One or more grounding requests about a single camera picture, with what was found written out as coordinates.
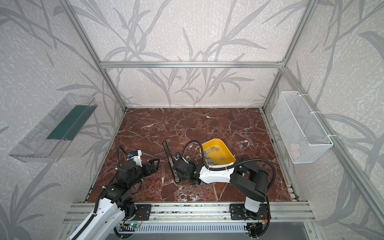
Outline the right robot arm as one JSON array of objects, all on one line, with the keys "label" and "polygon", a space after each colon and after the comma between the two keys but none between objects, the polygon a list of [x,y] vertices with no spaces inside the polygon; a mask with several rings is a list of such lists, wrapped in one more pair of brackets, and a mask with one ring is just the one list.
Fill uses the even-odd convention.
[{"label": "right robot arm", "polygon": [[[185,150],[192,143],[198,144],[200,148],[201,164],[187,161]],[[261,158],[237,160],[220,139],[212,139],[203,144],[197,140],[189,141],[181,152],[175,154],[171,168],[180,182],[189,181],[190,185],[231,184],[246,196],[246,214],[256,214],[261,204],[269,202],[268,192],[277,176],[271,161]]]}]

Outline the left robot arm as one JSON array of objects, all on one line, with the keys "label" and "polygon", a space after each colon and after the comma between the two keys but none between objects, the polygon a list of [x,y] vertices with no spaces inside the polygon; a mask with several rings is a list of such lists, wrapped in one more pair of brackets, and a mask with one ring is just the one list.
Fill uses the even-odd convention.
[{"label": "left robot arm", "polygon": [[118,232],[118,224],[130,220],[138,213],[132,198],[132,188],[142,184],[142,179],[159,170],[160,159],[142,163],[142,151],[127,153],[122,146],[116,147],[116,172],[103,187],[92,212],[69,236],[70,240],[105,240],[111,232],[120,240],[128,234]]}]

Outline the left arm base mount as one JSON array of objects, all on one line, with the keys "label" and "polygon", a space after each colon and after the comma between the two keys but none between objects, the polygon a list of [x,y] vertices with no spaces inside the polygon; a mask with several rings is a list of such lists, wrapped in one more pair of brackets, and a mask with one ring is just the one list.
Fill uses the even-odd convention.
[{"label": "left arm base mount", "polygon": [[135,204],[136,212],[132,221],[148,221],[151,215],[151,204]]}]

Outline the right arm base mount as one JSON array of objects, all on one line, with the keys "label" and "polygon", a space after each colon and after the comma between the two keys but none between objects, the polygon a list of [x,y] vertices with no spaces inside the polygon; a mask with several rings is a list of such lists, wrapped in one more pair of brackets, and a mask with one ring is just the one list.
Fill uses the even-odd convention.
[{"label": "right arm base mount", "polygon": [[245,204],[230,204],[229,212],[231,214],[231,220],[256,220],[257,222],[263,222],[270,220],[268,205],[261,204],[256,213],[246,210]]}]

